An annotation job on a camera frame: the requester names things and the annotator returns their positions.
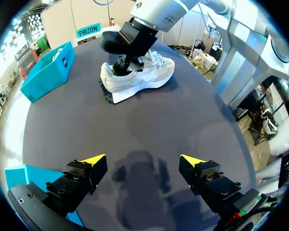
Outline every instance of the blue box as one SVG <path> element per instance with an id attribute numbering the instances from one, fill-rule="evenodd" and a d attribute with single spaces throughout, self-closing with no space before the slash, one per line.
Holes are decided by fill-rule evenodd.
<path id="1" fill-rule="evenodd" d="M 53 61 L 59 48 L 63 50 Z M 42 96 L 67 82 L 75 59 L 71 42 L 67 42 L 42 57 L 30 71 L 20 91 L 34 103 Z"/>

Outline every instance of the shoe sole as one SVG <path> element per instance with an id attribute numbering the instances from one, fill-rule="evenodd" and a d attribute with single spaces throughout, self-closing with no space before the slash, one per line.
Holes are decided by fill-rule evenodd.
<path id="1" fill-rule="evenodd" d="M 141 85 L 126 89 L 124 91 L 116 92 L 116 93 L 110 93 L 109 91 L 107 91 L 108 93 L 111 94 L 111 96 L 105 95 L 105 98 L 106 98 L 107 101 L 110 101 L 111 103 L 116 104 L 116 103 L 119 103 L 119 102 L 121 102 L 123 100 L 126 100 L 126 99 L 132 97 L 137 92 L 139 92 L 139 91 L 141 91 L 143 89 L 160 88 L 160 87 L 162 87 L 163 85 L 165 85 L 168 82 L 168 80 L 172 77 L 173 72 L 168 77 L 166 77 L 163 80 L 158 81 L 158 82 L 143 83 Z"/>

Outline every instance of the bolt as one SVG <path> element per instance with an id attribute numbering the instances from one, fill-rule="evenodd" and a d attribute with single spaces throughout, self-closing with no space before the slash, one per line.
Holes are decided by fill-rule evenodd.
<path id="1" fill-rule="evenodd" d="M 223 172 L 219 171 L 219 172 L 218 172 L 218 176 L 219 176 L 220 178 L 223 177 Z"/>
<path id="2" fill-rule="evenodd" d="M 65 192 L 66 192 L 66 191 L 65 191 L 64 189 L 59 189 L 59 190 L 58 190 L 58 193 L 59 193 L 59 194 L 64 194 Z"/>
<path id="3" fill-rule="evenodd" d="M 226 196 L 228 194 L 227 190 L 223 189 L 221 190 L 221 195 Z"/>
<path id="4" fill-rule="evenodd" d="M 18 203 L 19 203 L 20 205 L 22 205 L 22 204 L 24 203 L 23 198 L 19 198 L 19 199 L 18 199 Z"/>
<path id="5" fill-rule="evenodd" d="M 136 4 L 136 8 L 138 9 L 139 7 L 141 7 L 142 6 L 142 3 L 141 2 L 139 2 L 139 3 L 137 3 Z"/>
<path id="6" fill-rule="evenodd" d="M 207 176 L 207 182 L 211 182 L 213 180 L 212 176 Z"/>
<path id="7" fill-rule="evenodd" d="M 32 198 L 33 197 L 33 194 L 32 193 L 27 193 L 27 198 Z"/>

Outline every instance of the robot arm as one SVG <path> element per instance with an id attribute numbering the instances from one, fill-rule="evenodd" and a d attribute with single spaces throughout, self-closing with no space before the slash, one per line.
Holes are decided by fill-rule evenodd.
<path id="1" fill-rule="evenodd" d="M 157 40 L 159 30 L 168 32 L 199 0 L 138 0 L 133 16 L 119 32 L 104 32 L 101 47 L 108 53 L 122 54 L 114 65 L 117 75 L 129 74 L 129 67 L 142 71 L 144 56 Z M 204 0 L 218 14 L 227 14 L 229 6 L 221 0 Z"/>

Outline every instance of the screw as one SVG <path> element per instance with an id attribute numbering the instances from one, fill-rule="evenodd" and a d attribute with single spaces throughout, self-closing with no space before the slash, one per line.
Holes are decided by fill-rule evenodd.
<path id="1" fill-rule="evenodd" d="M 211 182 L 213 180 L 212 176 L 207 176 L 207 182 Z"/>
<path id="2" fill-rule="evenodd" d="M 59 190 L 58 190 L 58 193 L 59 193 L 59 194 L 64 194 L 65 192 L 66 192 L 66 191 L 65 191 L 64 189 L 59 189 Z"/>
<path id="3" fill-rule="evenodd" d="M 22 205 L 22 204 L 24 203 L 23 198 L 19 198 L 19 199 L 18 199 L 18 203 L 19 203 L 20 205 Z"/>
<path id="4" fill-rule="evenodd" d="M 137 3 L 136 4 L 136 8 L 138 9 L 139 7 L 141 7 L 142 6 L 142 3 L 141 2 L 139 2 L 139 3 Z"/>
<path id="5" fill-rule="evenodd" d="M 218 176 L 219 176 L 220 178 L 223 177 L 223 172 L 219 171 L 219 172 L 218 172 Z"/>
<path id="6" fill-rule="evenodd" d="M 221 195 L 226 196 L 228 194 L 227 190 L 223 189 L 221 190 Z"/>
<path id="7" fill-rule="evenodd" d="M 241 189 L 241 183 L 240 182 L 236 182 L 235 183 L 235 190 L 240 190 Z"/>
<path id="8" fill-rule="evenodd" d="M 33 194 L 32 193 L 27 193 L 27 198 L 32 198 L 33 197 Z"/>

